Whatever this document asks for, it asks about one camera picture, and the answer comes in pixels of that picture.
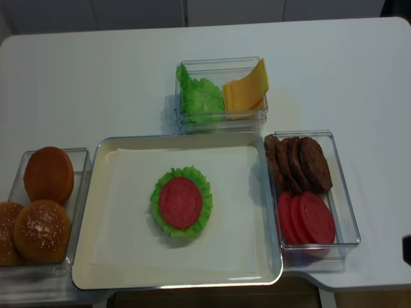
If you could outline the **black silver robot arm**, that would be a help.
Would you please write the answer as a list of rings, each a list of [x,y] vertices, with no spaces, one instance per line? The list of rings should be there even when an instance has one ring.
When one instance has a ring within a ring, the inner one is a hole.
[[[411,235],[402,238],[403,260],[411,266]]]

